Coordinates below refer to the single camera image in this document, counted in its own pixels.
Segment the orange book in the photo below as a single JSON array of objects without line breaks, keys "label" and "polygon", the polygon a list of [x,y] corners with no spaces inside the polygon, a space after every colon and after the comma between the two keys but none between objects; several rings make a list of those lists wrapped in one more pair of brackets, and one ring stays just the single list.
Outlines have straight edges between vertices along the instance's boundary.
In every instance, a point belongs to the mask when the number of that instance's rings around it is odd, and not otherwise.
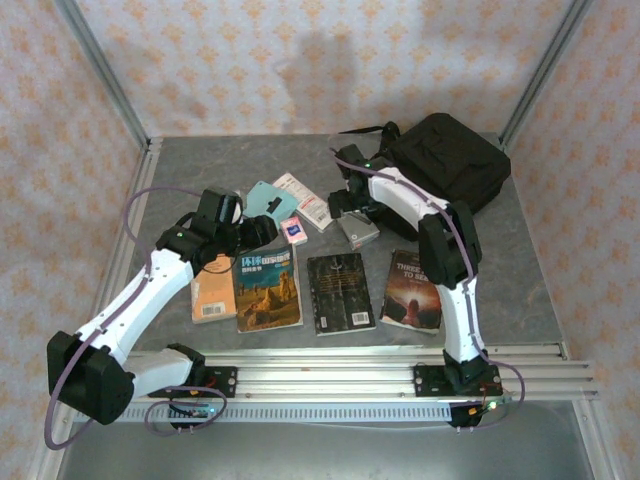
[{"label": "orange book", "polygon": [[236,300],[229,257],[218,256],[193,279],[191,306],[193,323],[206,323],[236,316]]}]

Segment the patterned wallpaper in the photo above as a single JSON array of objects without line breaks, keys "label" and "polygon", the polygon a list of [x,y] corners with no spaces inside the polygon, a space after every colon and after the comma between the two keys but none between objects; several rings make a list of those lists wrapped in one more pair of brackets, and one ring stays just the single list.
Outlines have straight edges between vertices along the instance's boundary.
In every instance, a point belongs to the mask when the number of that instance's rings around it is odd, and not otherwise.
[{"label": "patterned wallpaper", "polygon": [[45,348],[88,320],[139,147],[53,1],[0,3],[0,478],[42,438]]},{"label": "patterned wallpaper", "polygon": [[639,79],[637,1],[594,2],[511,152],[556,315],[572,354],[598,364],[628,478],[640,465]]},{"label": "patterned wallpaper", "polygon": [[147,134],[500,131],[570,0],[79,0]]}]

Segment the book cover with desert landscape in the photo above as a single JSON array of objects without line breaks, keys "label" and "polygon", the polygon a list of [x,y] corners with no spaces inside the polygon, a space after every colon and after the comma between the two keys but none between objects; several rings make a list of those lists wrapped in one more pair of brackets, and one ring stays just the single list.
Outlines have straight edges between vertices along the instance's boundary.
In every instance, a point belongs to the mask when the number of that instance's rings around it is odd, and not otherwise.
[{"label": "book cover with desert landscape", "polygon": [[294,247],[242,255],[234,270],[238,332],[302,324]]}]

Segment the small box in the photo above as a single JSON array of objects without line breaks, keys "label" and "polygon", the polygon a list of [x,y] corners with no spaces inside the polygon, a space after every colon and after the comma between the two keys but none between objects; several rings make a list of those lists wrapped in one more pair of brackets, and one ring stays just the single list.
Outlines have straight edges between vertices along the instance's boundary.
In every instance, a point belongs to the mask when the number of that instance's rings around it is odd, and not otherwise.
[{"label": "small box", "polygon": [[349,240],[351,250],[357,250],[380,236],[375,223],[359,212],[345,213],[338,223]]},{"label": "small box", "polygon": [[302,224],[298,217],[288,218],[280,223],[280,227],[291,245],[302,245],[307,241],[307,234],[304,233]]}]

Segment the book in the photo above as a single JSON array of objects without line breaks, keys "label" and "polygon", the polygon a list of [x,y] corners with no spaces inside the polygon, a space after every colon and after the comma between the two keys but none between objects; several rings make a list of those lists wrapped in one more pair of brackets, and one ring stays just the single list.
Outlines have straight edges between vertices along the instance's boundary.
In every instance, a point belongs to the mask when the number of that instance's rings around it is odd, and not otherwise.
[{"label": "book", "polygon": [[191,281],[191,319],[206,323],[232,318],[236,313],[231,259],[219,255]]},{"label": "book", "polygon": [[440,296],[422,271],[417,253],[393,252],[380,316],[390,325],[431,334],[440,330]]},{"label": "book", "polygon": [[302,324],[298,269],[292,245],[240,255],[233,279],[238,332]]},{"label": "book", "polygon": [[375,328],[359,253],[312,257],[307,267],[317,335]]}]

